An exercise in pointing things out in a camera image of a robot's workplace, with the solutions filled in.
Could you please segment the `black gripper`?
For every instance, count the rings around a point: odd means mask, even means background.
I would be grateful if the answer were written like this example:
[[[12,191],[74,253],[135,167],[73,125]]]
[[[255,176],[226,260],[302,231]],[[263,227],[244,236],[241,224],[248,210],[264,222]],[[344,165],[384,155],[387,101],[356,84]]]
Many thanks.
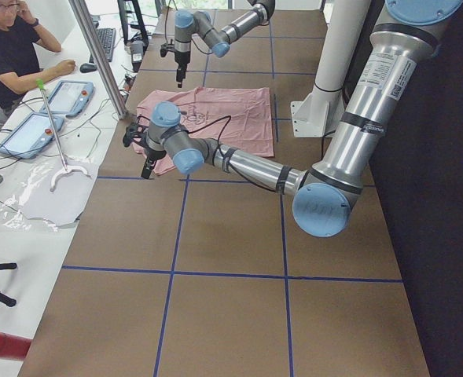
[[[186,76],[188,64],[190,62],[190,51],[175,51],[175,62],[177,63],[176,82],[178,88],[182,88]]]
[[[164,157],[163,149],[157,150],[151,147],[144,148],[145,152],[145,162],[141,171],[141,178],[149,180],[152,174],[152,171],[158,160]]]

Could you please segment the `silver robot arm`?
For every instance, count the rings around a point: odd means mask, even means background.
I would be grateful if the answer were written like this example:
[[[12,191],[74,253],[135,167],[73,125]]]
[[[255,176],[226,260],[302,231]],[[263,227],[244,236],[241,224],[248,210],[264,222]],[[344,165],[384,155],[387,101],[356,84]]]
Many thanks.
[[[182,174],[208,163],[262,189],[293,198],[297,225],[317,237],[335,236],[347,226],[362,193],[362,173],[419,62],[434,57],[459,1],[386,1],[370,33],[371,53],[346,104],[341,91],[369,10],[367,1],[334,5],[312,91],[292,103],[298,137],[332,138],[309,170],[254,156],[217,138],[198,138],[181,122],[180,109],[160,102],[146,126],[124,135],[145,150],[143,176],[157,161],[171,158]]]
[[[209,15],[203,11],[191,13],[186,10],[178,10],[175,13],[175,40],[166,44],[164,49],[175,55],[178,88],[182,88],[186,78],[194,35],[198,35],[202,39],[211,53],[221,58],[229,52],[231,44],[254,28],[269,23],[276,8],[274,0],[249,1],[249,4],[252,6],[249,11],[220,30],[213,25]]]

